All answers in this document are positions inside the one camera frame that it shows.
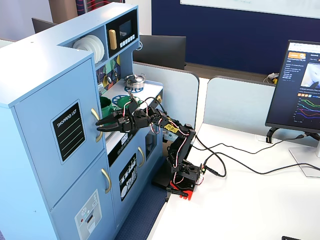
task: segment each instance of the blue carpet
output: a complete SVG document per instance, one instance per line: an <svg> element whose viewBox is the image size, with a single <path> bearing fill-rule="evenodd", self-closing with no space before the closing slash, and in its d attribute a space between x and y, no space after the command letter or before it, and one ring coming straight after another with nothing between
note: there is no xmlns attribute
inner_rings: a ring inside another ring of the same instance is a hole
<svg viewBox="0 0 320 240"><path fill-rule="evenodd" d="M165 204L167 191L148 182L123 223L115 240L147 239Z"/></svg>
<svg viewBox="0 0 320 240"><path fill-rule="evenodd" d="M1 231L0 231L0 240L5 240L5 237L2 235Z"/></svg>

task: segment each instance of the cabinet door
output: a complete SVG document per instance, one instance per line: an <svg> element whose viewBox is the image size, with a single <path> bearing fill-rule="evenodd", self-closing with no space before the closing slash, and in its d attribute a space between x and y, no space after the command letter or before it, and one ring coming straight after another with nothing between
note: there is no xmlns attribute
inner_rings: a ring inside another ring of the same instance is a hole
<svg viewBox="0 0 320 240"><path fill-rule="evenodd" d="M112 197L111 191L105 193L110 185L102 170L108 171L105 153L51 211L60 240L107 240L113 237L116 225Z"/></svg>
<svg viewBox="0 0 320 240"><path fill-rule="evenodd" d="M144 157L144 164L140 168L141 177L144 179L148 177L151 169L163 154L162 129L159 131L159 127L153 126L153 131L155 133L150 127L146 127L137 136L138 146Z"/></svg>
<svg viewBox="0 0 320 240"><path fill-rule="evenodd" d="M50 209L105 148L94 74L87 60L15 106Z"/></svg>
<svg viewBox="0 0 320 240"><path fill-rule="evenodd" d="M110 167L112 197L116 227L136 202L143 188L141 184L142 155L138 150L138 135L133 137Z"/></svg>

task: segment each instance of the oven window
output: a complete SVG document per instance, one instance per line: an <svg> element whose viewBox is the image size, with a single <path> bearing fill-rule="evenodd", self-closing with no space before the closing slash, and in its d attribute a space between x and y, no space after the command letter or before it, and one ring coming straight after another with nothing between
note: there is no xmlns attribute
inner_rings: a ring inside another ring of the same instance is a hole
<svg viewBox="0 0 320 240"><path fill-rule="evenodd" d="M159 127L153 126L154 131L159 131ZM149 156L157 146L157 135L150 131L146 136L145 136L145 154L146 154L146 161L148 160Z"/></svg>
<svg viewBox="0 0 320 240"><path fill-rule="evenodd" d="M120 40L123 40L123 39L126 39L127 37L130 37L132 34L131 20L120 25L119 31L120 31Z"/></svg>

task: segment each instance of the black robotic arm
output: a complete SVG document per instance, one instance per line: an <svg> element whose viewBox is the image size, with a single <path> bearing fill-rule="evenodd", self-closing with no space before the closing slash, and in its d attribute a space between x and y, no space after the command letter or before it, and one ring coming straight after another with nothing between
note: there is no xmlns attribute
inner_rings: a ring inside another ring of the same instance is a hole
<svg viewBox="0 0 320 240"><path fill-rule="evenodd" d="M96 123L97 126L100 126L97 130L127 133L149 126L154 130L153 125L155 125L177 135L177 139L169 147L166 159L171 168L170 185L176 190L187 193L188 199L190 199L202 168L202 166L195 166L185 160L196 132L191 125L182 125L159 109L149 106L145 109L137 109L139 104L132 94L130 96L131 102L127 109L116 110L111 115L99 120Z"/></svg>

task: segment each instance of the stack of plates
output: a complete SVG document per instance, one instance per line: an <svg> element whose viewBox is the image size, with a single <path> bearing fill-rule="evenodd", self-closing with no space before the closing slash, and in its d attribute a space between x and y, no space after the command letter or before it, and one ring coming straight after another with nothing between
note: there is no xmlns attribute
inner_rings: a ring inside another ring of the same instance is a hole
<svg viewBox="0 0 320 240"><path fill-rule="evenodd" d="M94 53L94 63L97 64L105 55L102 41L95 35L87 35L73 44L74 49L90 51Z"/></svg>

